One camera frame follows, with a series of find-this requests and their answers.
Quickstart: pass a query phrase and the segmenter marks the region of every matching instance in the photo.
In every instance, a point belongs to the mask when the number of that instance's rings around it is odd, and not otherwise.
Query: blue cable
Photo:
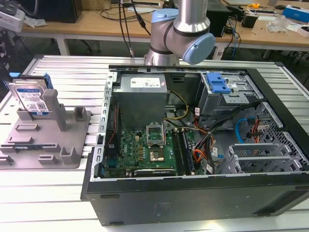
[[[237,123],[236,123],[236,126],[235,126],[235,133],[236,133],[236,137],[238,139],[238,141],[240,141],[242,144],[244,144],[245,142],[242,140],[241,136],[240,136],[240,133],[239,133],[239,125],[242,121],[247,121],[246,118],[242,118],[240,119]]]

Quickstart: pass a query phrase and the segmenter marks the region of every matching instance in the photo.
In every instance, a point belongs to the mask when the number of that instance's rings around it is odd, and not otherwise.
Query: power cable
[[[134,52],[133,52],[133,49],[132,49],[131,40],[130,40],[130,34],[129,34],[129,29],[128,29],[128,27],[127,27],[127,22],[126,22],[126,11],[125,11],[125,8],[124,8],[123,5],[122,5],[122,10],[123,10],[123,12],[124,12],[124,17],[125,17],[127,38],[128,38],[128,40],[129,40],[129,51],[130,51],[131,57],[133,58],[133,57],[134,57]]]
[[[130,52],[129,45],[128,45],[127,42],[126,42],[126,38],[125,38],[125,34],[124,34],[124,29],[123,29],[123,27],[122,27],[120,1],[118,2],[118,9],[119,9],[119,24],[120,24],[120,29],[121,29],[122,38],[124,39],[124,42],[125,42],[125,44],[126,44],[126,47],[127,47],[128,51],[129,51],[129,53],[130,53],[130,56],[132,57],[131,52]]]
[[[141,15],[137,12],[136,8],[135,8],[135,5],[134,5],[134,1],[131,0],[131,3],[132,3],[132,6],[133,6],[133,9],[134,9],[134,12],[136,14],[136,18],[140,24],[140,26],[142,28],[145,29],[145,31],[148,33],[148,35],[151,35],[150,32],[148,31],[148,29],[146,28],[146,23],[144,22],[143,18],[141,17]]]

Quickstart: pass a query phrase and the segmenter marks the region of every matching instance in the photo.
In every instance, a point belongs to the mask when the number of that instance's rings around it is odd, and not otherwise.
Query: metal bracket
[[[223,94],[226,104],[249,104],[247,97],[242,93],[237,94]]]

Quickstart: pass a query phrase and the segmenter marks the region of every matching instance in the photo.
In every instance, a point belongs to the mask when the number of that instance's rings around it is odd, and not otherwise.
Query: blue hard drive label
[[[41,98],[42,93],[37,88],[18,88],[17,94],[30,113],[36,113],[42,115],[42,113],[48,113],[46,103]]]

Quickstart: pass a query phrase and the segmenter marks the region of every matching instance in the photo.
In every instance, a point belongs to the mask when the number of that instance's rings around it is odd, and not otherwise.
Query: label
[[[160,78],[131,78],[131,88],[161,88]]]
[[[227,86],[228,86],[229,88],[237,88],[237,85],[236,85],[236,84],[227,84]]]
[[[206,169],[207,169],[208,172],[210,172],[212,174],[212,167],[209,164],[207,164]]]
[[[199,108],[197,108],[197,107],[195,108],[195,115],[199,116]]]
[[[15,146],[14,148],[15,149],[28,149],[28,147],[26,146]]]
[[[266,130],[266,129],[268,129],[269,128],[269,125],[260,125],[260,126],[258,126],[257,127],[257,130],[259,131],[259,130]]]
[[[48,112],[45,102],[40,98],[37,88],[18,88],[17,94],[28,112]]]
[[[215,157],[218,157],[218,148],[216,147],[213,147],[212,148],[212,153],[211,153],[212,156],[215,156]]]

